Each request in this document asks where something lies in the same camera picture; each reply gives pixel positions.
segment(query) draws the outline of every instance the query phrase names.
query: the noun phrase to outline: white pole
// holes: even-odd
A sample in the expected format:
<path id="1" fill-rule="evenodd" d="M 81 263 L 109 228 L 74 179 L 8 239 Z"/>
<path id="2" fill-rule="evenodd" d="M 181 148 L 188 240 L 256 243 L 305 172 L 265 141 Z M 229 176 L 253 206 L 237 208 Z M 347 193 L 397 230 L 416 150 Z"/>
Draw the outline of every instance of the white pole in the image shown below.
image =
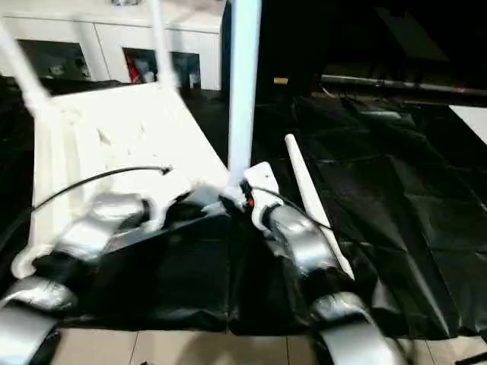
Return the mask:
<path id="1" fill-rule="evenodd" d="M 310 173 L 306 168 L 306 164 L 304 163 L 304 159 L 301 155 L 301 151 L 299 150 L 296 139 L 293 135 L 286 135 L 284 140 L 288 148 L 289 157 L 291 158 L 294 175 L 296 176 L 296 181 L 298 182 L 299 192 L 301 194 L 301 198 L 303 199 L 304 209 L 315 221 L 330 227 L 328 217 L 326 216 L 325 210 L 321 205 L 320 197 L 318 196 Z M 346 272 L 350 278 L 354 279 L 355 277 L 353 275 L 352 267 L 350 266 L 346 257 L 342 254 L 342 251 L 340 251 L 340 247 L 336 241 L 335 235 L 331 230 L 327 230 L 326 228 L 322 228 L 322 231 L 328 240 L 332 251 L 335 253 L 340 266 L 342 266 L 342 270 Z"/>
<path id="2" fill-rule="evenodd" d="M 261 0 L 233 0 L 231 29 L 230 184 L 238 185 L 250 167 L 256 97 Z"/>
<path id="3" fill-rule="evenodd" d="M 161 0 L 150 0 L 152 14 L 152 31 L 154 33 L 156 61 L 158 63 L 158 81 L 162 85 L 176 88 L 176 76 L 173 70 L 167 38 Z"/>
<path id="4" fill-rule="evenodd" d="M 49 94 L 40 84 L 18 43 L 11 37 L 2 17 L 0 17 L 0 50 L 14 70 L 15 80 L 22 90 L 25 105 L 34 115 L 36 110 L 45 106 Z"/>

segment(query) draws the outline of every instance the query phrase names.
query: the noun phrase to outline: silver joint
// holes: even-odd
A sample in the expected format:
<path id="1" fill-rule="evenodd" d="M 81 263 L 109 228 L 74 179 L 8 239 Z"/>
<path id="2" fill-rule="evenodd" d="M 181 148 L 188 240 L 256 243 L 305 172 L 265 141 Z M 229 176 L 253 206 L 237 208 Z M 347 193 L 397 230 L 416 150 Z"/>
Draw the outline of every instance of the silver joint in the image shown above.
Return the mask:
<path id="1" fill-rule="evenodd" d="M 0 308 L 17 300 L 44 312 L 66 310 L 75 306 L 77 297 L 64 285 L 29 276 L 17 281 L 0 302 Z"/>

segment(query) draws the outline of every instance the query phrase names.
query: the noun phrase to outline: red object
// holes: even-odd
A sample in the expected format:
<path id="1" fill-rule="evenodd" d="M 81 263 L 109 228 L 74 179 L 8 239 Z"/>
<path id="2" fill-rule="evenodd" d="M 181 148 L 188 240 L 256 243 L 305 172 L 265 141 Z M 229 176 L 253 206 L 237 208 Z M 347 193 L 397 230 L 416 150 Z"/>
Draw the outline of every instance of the red object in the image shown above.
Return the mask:
<path id="1" fill-rule="evenodd" d="M 127 62 L 127 68 L 129 69 L 130 82 L 133 84 L 140 84 L 142 81 L 133 60 L 128 55 L 125 55 L 125 60 Z"/>

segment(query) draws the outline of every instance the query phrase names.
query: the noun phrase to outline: black tarp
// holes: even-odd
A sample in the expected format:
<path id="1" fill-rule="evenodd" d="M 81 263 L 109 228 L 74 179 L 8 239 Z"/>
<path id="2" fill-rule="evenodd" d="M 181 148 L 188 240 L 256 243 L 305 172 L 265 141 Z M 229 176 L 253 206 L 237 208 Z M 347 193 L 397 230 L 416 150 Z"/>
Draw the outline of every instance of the black tarp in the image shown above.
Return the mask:
<path id="1" fill-rule="evenodd" d="M 93 87 L 79 85 L 48 86 L 57 93 Z M 19 95 L 2 87 L 0 96 L 5 228 L 30 203 L 33 129 Z M 226 160 L 228 107 L 203 97 L 187 97 L 186 105 Z M 339 235 L 387 335 L 487 330 L 487 149 L 448 107 L 283 98 L 258 103 L 255 120 L 253 162 L 270 162 L 281 192 L 299 203 L 283 142 L 295 133 L 333 226 L 360 241 Z M 24 227 L 2 250 L 2 290 L 26 240 Z M 282 272 L 249 222 L 215 217 L 108 255 L 65 324 L 303 332 Z"/>

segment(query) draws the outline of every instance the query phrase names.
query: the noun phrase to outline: white cabinet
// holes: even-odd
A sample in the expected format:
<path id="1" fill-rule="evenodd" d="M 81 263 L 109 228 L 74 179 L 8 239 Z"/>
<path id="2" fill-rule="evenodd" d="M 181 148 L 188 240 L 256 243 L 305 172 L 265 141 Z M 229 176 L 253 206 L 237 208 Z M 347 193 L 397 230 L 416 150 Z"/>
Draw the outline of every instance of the white cabinet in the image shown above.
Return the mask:
<path id="1" fill-rule="evenodd" d="M 176 73 L 202 89 L 220 90 L 226 0 L 161 1 Z M 126 56 L 143 59 L 140 51 L 145 50 L 143 56 L 153 58 L 147 0 L 122 7 L 110 0 L 0 0 L 0 15 L 39 76 L 56 77 L 56 66 L 65 68 L 59 78 L 130 82 Z M 80 69 L 85 75 L 77 74 Z M 0 73 L 12 76 L 3 57 Z"/>
<path id="2" fill-rule="evenodd" d="M 110 78 L 130 82 L 127 51 L 153 49 L 150 27 L 129 27 L 112 24 L 95 24 Z M 221 41 L 218 33 L 201 33 L 188 30 L 167 30 L 169 50 L 195 55 L 201 78 L 201 88 L 220 90 Z"/>
<path id="3" fill-rule="evenodd" d="M 67 78 L 109 79 L 94 24 L 19 17 L 6 17 L 4 22 L 11 35 L 19 40 L 39 76 L 48 76 L 51 67 L 63 67 L 65 70 L 59 72 L 65 71 Z M 73 76 L 85 68 L 88 70 L 86 77 Z M 13 76 L 5 57 L 0 57 L 0 73 Z"/>

